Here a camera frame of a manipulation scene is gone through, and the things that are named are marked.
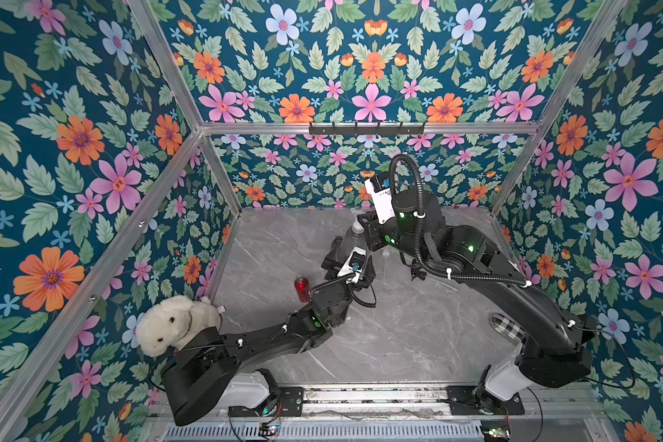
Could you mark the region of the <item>clear plastic spray bottle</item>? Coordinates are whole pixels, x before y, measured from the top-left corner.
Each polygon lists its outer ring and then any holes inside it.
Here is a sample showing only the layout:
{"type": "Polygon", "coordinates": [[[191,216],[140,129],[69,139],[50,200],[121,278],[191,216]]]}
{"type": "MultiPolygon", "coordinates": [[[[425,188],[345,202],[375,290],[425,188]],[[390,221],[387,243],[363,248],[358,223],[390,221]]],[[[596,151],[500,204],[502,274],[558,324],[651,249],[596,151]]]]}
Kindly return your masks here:
{"type": "Polygon", "coordinates": [[[349,230],[347,230],[345,240],[347,241],[349,254],[351,254],[355,249],[362,250],[364,254],[368,253],[366,230],[357,218],[354,220],[349,230]]]}

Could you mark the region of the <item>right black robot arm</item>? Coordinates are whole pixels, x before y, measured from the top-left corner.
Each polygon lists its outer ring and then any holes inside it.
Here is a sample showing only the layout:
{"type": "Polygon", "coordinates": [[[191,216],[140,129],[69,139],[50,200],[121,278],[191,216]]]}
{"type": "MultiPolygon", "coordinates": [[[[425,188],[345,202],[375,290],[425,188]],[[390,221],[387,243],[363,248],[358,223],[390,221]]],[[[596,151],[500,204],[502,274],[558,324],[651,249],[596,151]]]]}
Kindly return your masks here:
{"type": "Polygon", "coordinates": [[[373,209],[358,220],[370,250],[392,247],[409,259],[413,276],[466,285],[522,331],[515,350],[484,370],[467,406],[491,413],[532,385],[556,389],[589,375],[595,322],[557,306],[478,228],[449,225],[410,156],[397,155],[364,186],[373,209]]]}

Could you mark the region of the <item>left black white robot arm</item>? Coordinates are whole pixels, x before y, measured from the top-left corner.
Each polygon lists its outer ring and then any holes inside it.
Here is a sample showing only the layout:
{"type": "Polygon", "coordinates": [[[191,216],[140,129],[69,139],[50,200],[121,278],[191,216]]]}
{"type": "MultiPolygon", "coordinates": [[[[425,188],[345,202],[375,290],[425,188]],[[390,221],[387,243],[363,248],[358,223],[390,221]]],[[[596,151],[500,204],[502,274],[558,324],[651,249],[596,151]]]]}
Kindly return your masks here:
{"type": "Polygon", "coordinates": [[[198,333],[162,371],[174,423],[184,427],[212,411],[241,370],[324,344],[346,321],[355,292],[374,278],[369,252],[355,247],[338,276],[309,289],[311,302],[282,323],[248,333],[221,334],[214,327],[198,333]]]}

